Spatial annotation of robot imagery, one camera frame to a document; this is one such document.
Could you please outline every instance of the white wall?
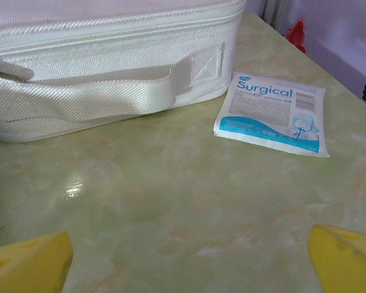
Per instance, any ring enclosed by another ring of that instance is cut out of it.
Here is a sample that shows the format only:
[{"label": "white wall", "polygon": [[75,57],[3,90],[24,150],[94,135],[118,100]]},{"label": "white wall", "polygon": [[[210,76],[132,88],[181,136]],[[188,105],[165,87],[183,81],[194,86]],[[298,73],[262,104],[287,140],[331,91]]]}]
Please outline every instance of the white wall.
[{"label": "white wall", "polygon": [[261,0],[247,0],[246,7],[244,10],[245,14],[259,13]]},{"label": "white wall", "polygon": [[280,32],[303,18],[307,54],[358,97],[366,83],[366,0],[289,0]]}]

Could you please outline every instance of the barcode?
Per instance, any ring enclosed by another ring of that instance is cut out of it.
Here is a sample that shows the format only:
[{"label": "barcode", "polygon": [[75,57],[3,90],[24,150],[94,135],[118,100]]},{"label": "barcode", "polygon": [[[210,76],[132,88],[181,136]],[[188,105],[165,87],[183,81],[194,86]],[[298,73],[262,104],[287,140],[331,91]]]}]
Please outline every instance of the barcode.
[{"label": "barcode", "polygon": [[314,113],[316,111],[315,97],[307,95],[305,93],[297,92],[295,107],[297,109],[310,111]]}]

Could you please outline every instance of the bag handle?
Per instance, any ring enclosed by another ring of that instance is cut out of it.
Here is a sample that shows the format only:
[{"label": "bag handle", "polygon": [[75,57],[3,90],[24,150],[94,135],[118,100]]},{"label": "bag handle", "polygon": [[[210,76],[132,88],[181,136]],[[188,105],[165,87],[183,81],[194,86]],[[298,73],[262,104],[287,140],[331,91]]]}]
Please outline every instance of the bag handle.
[{"label": "bag handle", "polygon": [[194,52],[171,66],[168,75],[157,79],[151,79],[155,72],[146,68],[141,80],[116,79],[66,86],[0,80],[0,120],[87,121],[167,110],[190,87],[219,78],[222,52],[223,45]]}]

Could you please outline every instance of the table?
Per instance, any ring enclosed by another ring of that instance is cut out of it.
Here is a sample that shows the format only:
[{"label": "table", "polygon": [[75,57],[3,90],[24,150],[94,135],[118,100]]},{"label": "table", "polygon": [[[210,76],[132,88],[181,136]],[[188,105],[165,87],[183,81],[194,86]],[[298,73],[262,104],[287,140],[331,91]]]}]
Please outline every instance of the table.
[{"label": "table", "polygon": [[68,231],[64,292],[322,292],[311,226],[366,233],[366,105],[255,15],[235,70],[326,88],[331,157],[213,136],[224,96],[0,142],[0,245]]}]

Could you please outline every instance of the logo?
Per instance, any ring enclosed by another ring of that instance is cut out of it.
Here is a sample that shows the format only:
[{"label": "logo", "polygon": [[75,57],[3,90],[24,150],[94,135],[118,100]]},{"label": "logo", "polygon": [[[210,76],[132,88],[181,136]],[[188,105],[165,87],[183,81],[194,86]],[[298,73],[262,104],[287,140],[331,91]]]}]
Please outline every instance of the logo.
[{"label": "logo", "polygon": [[249,92],[259,92],[261,95],[267,95],[269,93],[273,93],[274,95],[278,96],[286,96],[291,98],[293,96],[293,90],[281,90],[281,89],[274,89],[272,86],[269,87],[261,87],[259,85],[249,85],[246,84],[245,81],[239,81],[237,83],[237,87],[242,90],[247,90]]},{"label": "logo", "polygon": [[249,81],[251,78],[249,76],[241,76],[239,79],[241,81]]}]

